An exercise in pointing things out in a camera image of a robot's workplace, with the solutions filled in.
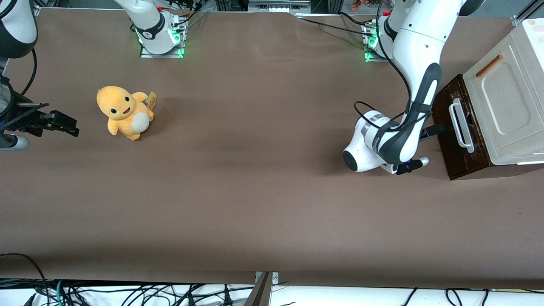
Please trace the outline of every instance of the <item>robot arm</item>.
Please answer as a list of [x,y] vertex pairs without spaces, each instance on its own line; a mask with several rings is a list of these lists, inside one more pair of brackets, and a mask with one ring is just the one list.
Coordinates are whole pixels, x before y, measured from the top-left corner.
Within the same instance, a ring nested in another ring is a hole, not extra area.
[[[167,53],[180,44],[180,36],[173,32],[183,30],[180,17],[167,11],[160,12],[151,0],[115,0],[130,16],[141,44],[154,54]],[[2,0],[0,2],[0,57],[20,58],[27,55],[38,39],[38,27],[32,0]],[[9,79],[0,75],[0,150],[22,150],[28,139],[4,131],[20,131],[41,137],[43,130],[58,130],[72,136],[79,135],[76,121],[69,116],[38,109],[48,104],[35,104],[16,92]]]
[[167,11],[159,11],[152,0],[114,0],[134,23],[140,43],[153,54],[164,54],[180,44],[173,32],[182,30],[179,26],[186,21]]
[[[398,1],[400,10],[395,6],[379,31],[382,54],[390,57],[405,79],[410,101],[400,124],[376,110],[362,114],[351,143],[344,150],[346,165],[356,172],[378,166],[390,168],[412,160],[442,77],[442,49],[466,0],[410,2]],[[397,31],[399,18],[406,11]]]

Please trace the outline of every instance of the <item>table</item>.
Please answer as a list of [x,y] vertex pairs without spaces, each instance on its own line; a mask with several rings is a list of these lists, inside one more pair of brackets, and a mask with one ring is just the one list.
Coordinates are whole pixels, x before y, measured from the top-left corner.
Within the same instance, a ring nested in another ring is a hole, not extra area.
[[[339,16],[316,20],[357,29]],[[353,102],[387,115],[406,90],[361,37],[288,14],[208,14],[183,59],[140,59],[123,11],[44,9],[27,96],[78,120],[1,152],[1,252],[32,256],[47,278],[293,285],[541,286],[541,176],[455,181],[436,138],[412,174],[352,173],[342,150]],[[442,85],[512,29],[461,18]],[[14,88],[31,57],[7,68]],[[139,142],[111,136],[96,92],[158,95]],[[1,277],[36,277],[3,260]]]

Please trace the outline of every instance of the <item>white handle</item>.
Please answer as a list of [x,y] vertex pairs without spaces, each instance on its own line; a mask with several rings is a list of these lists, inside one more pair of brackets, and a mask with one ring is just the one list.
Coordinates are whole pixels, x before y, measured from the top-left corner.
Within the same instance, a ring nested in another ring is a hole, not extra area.
[[459,98],[454,99],[453,103],[449,106],[449,115],[452,118],[453,129],[455,130],[455,136],[459,146],[467,148],[469,153],[474,152],[474,144],[472,143],[471,134],[468,131],[467,120],[465,118],[465,113],[463,112],[461,100]]

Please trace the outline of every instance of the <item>yellow plush toy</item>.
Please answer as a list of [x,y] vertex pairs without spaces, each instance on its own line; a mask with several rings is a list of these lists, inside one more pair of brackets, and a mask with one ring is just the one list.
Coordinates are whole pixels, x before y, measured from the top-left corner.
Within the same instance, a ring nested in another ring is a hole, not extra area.
[[108,130],[112,135],[121,131],[130,140],[139,140],[155,114],[153,107],[157,96],[151,92],[130,94],[117,86],[106,86],[98,91],[96,102],[108,119]]

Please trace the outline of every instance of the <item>plush toy tag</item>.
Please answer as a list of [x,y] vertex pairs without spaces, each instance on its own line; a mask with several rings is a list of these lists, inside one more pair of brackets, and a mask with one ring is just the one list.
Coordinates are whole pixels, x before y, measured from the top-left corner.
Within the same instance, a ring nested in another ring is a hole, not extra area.
[[154,92],[151,92],[145,100],[145,105],[147,105],[147,108],[150,110],[153,110],[153,107],[155,107],[155,102],[157,102],[157,95]]

